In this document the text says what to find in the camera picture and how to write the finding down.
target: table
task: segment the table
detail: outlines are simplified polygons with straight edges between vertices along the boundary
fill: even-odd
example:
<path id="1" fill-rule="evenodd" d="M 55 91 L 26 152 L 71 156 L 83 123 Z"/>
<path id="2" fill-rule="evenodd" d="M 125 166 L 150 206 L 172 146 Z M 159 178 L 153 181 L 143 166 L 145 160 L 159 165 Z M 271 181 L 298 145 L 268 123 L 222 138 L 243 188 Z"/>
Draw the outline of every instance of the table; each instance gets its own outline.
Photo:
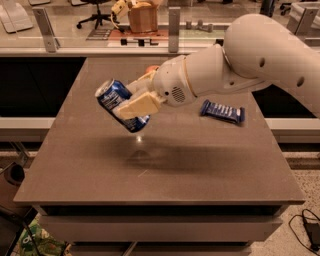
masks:
<path id="1" fill-rule="evenodd" d="M 73 255 L 248 255 L 304 197 L 251 94 L 211 95 L 246 109 L 234 125 L 163 106 L 128 133 L 94 93 L 165 57 L 87 58 L 14 201 L 74 244 Z"/>

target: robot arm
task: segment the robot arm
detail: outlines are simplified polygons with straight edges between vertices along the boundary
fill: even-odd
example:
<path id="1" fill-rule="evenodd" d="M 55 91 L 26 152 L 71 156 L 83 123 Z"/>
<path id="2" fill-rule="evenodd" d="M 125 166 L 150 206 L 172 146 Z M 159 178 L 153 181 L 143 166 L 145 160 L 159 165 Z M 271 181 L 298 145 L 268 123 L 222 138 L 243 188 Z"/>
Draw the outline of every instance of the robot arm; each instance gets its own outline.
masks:
<path id="1" fill-rule="evenodd" d="M 267 16 L 235 20 L 224 47 L 213 45 L 178 56 L 127 87 L 130 100 L 114 109 L 129 119 L 153 114 L 162 103 L 177 107 L 198 96 L 256 91 L 275 84 L 320 117 L 320 59 L 286 28 Z"/>

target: blue can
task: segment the blue can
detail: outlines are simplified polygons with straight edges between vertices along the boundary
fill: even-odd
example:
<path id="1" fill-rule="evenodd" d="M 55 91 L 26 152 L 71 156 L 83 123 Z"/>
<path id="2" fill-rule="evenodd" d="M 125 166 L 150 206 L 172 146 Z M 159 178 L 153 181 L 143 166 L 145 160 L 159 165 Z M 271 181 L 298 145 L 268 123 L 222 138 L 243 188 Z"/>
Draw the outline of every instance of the blue can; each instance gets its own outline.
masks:
<path id="1" fill-rule="evenodd" d="M 121 102 L 130 99 L 131 95 L 131 92 L 120 81 L 114 79 L 104 82 L 95 93 L 99 104 L 129 132 L 134 133 L 142 130 L 147 125 L 150 119 L 149 115 L 122 120 L 112 112 L 112 109 Z"/>

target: office chair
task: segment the office chair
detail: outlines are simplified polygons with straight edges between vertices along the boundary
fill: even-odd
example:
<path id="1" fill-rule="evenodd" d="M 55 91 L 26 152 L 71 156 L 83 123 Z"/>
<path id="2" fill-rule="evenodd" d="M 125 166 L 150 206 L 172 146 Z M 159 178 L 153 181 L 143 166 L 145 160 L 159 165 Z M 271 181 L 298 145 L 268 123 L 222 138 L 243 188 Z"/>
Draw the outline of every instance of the office chair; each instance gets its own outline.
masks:
<path id="1" fill-rule="evenodd" d="M 111 0 L 81 0 L 81 2 L 84 2 L 84 3 L 95 4 L 97 6 L 97 14 L 92 14 L 90 18 L 79 21 L 77 28 L 78 29 L 82 28 L 81 23 L 96 20 L 96 25 L 94 28 L 97 29 L 99 24 L 100 26 L 102 26 L 103 20 L 111 21 L 111 14 L 102 14 L 99 7 L 99 4 L 110 2 L 110 1 Z"/>
<path id="2" fill-rule="evenodd" d="M 198 0 L 198 3 L 203 3 L 206 0 Z M 233 0 L 222 0 L 222 4 L 231 4 L 233 3 Z"/>
<path id="3" fill-rule="evenodd" d="M 318 0 L 301 0 L 300 2 L 317 2 Z M 281 15 L 284 16 L 290 12 L 292 3 L 282 3 L 280 5 Z"/>

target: chair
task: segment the chair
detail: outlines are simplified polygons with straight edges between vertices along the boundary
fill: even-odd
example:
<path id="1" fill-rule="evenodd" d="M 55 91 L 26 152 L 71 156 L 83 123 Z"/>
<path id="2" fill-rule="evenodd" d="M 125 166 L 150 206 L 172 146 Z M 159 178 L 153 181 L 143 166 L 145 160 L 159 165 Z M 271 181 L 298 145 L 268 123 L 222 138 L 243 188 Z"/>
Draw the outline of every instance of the chair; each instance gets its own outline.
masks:
<path id="1" fill-rule="evenodd" d="M 318 0 L 300 0 L 299 2 L 317 2 Z M 282 3 L 280 5 L 281 15 L 284 16 L 290 12 L 292 3 Z"/>
<path id="2" fill-rule="evenodd" d="M 102 14 L 99 7 L 99 4 L 110 2 L 110 1 L 111 0 L 81 0 L 81 2 L 84 2 L 84 3 L 95 4 L 97 6 L 97 14 L 92 14 L 90 18 L 79 21 L 79 23 L 77 24 L 77 28 L 78 29 L 82 28 L 81 24 L 88 21 L 96 20 L 95 29 L 97 29 L 99 24 L 100 26 L 102 26 L 103 20 L 107 20 L 111 22 L 111 14 Z"/>

